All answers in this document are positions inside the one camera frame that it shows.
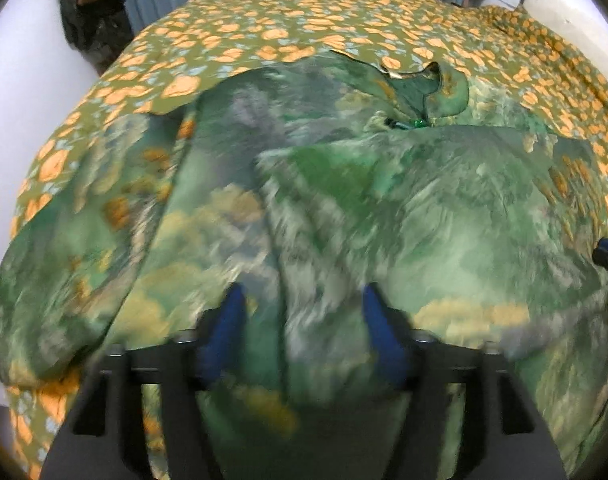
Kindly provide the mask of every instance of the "metal screw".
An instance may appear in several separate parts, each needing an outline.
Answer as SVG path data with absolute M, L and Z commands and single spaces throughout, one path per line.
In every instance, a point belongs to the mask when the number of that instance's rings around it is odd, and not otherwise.
M 197 339 L 197 334 L 195 333 L 195 331 L 193 329 L 187 329 L 187 330 L 180 330 L 175 337 L 173 337 L 173 340 L 175 341 L 175 343 L 192 343 L 193 341 L 195 341 Z
M 124 354 L 124 346 L 121 343 L 114 343 L 110 345 L 110 351 L 108 352 L 111 356 L 120 356 Z
M 487 355 L 499 355 L 502 353 L 499 343 L 496 343 L 495 341 L 486 341 L 482 345 L 482 351 Z
M 428 330 L 421 330 L 420 328 L 414 328 L 411 330 L 411 337 L 418 343 L 434 343 L 439 341 L 433 332 Z

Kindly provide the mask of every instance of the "green patterned cloth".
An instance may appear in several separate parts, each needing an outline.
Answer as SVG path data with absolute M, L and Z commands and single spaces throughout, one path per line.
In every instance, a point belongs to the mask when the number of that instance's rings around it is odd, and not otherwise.
M 405 399 L 373 370 L 374 280 L 456 344 L 577 317 L 518 363 L 572 467 L 608 391 L 608 276 L 590 261 L 604 193 L 589 143 L 446 64 L 390 73 L 327 53 L 244 72 L 118 119 L 18 233 L 0 375 L 40 386 L 110 343 L 160 343 L 239 281 L 242 361 L 201 396 L 226 478 L 376 478 Z M 144 408 L 160 477 L 155 388 Z

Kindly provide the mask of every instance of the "bed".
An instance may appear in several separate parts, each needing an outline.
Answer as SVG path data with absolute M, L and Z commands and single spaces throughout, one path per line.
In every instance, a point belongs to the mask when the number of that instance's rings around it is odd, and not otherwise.
M 21 186 L 11 236 L 64 188 L 117 118 L 165 114 L 222 79 L 325 50 L 392 73 L 444 60 L 501 89 L 560 136 L 589 139 L 608 212 L 608 82 L 523 9 L 460 9 L 435 0 L 191 0 L 146 27 L 44 142 Z M 74 372 L 39 388 L 8 387 L 14 450 L 31 478 L 38 478 L 77 387 Z M 594 431 L 584 444 L 597 439 L 607 401 L 608 381 L 594 400 Z M 546 416 L 563 426 L 567 408 L 561 401 Z M 159 436 L 154 423 L 147 430 Z M 571 442 L 562 449 L 569 470 L 583 459 L 581 448 Z

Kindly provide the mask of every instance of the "black bag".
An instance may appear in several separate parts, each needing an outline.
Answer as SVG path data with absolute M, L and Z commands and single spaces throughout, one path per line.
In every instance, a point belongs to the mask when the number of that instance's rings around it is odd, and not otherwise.
M 133 40 L 124 0 L 59 0 L 69 44 L 101 74 Z

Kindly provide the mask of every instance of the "collar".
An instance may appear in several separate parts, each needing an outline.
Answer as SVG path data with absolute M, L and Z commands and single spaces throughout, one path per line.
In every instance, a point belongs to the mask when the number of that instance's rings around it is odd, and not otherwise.
M 390 73 L 390 84 L 404 96 L 404 90 L 419 78 L 437 80 L 437 89 L 423 98 L 424 119 L 432 120 L 462 113 L 468 107 L 468 80 L 466 75 L 445 62 L 432 62 L 420 72 Z

